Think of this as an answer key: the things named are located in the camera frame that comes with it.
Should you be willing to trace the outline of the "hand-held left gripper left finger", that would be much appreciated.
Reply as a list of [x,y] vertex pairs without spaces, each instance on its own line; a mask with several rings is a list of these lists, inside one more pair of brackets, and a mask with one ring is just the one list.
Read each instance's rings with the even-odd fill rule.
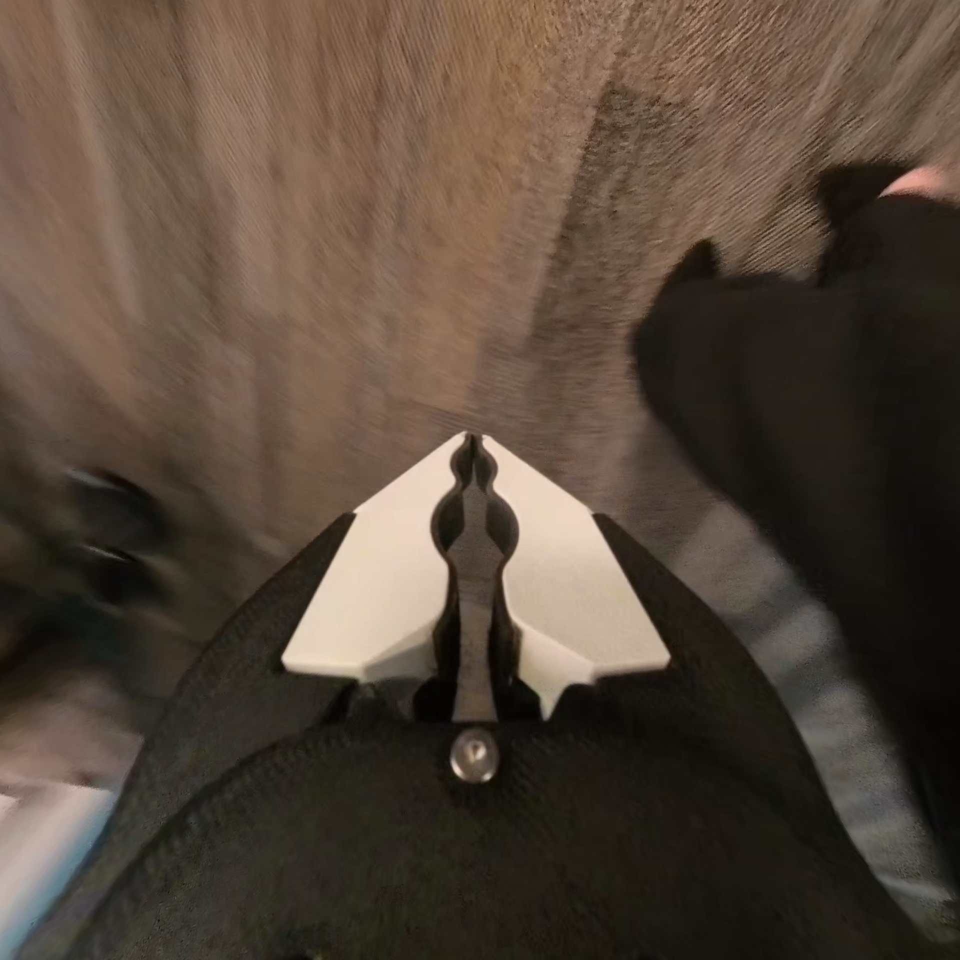
[[455,683],[460,609],[450,547],[464,530],[474,437],[462,431],[367,498],[281,658],[292,673],[359,683]]

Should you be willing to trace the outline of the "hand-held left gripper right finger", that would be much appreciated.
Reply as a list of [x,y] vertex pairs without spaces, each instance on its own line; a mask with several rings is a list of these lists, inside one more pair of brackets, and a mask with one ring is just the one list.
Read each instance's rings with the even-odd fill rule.
[[492,436],[477,484],[502,555],[487,641],[501,717],[548,719],[571,687],[670,664],[597,514]]

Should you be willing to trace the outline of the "dark blurred object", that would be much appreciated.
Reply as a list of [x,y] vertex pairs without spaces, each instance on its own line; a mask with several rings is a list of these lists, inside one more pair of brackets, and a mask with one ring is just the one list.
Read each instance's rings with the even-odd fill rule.
[[50,601],[70,611],[126,612],[163,605],[162,558],[174,522],[159,498],[110,470],[67,468],[43,533]]

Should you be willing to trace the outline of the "person's black trousers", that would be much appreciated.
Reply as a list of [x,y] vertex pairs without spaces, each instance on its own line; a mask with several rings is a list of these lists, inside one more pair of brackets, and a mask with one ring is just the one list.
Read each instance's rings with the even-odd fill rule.
[[810,279],[691,246],[634,330],[654,415],[836,619],[943,850],[959,836],[959,209],[941,165],[820,174]]

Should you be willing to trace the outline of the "white flat object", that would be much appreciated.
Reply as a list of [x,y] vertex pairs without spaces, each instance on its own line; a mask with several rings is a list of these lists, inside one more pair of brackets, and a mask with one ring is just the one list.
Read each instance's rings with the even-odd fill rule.
[[1,957],[15,956],[102,833],[117,792],[2,781]]

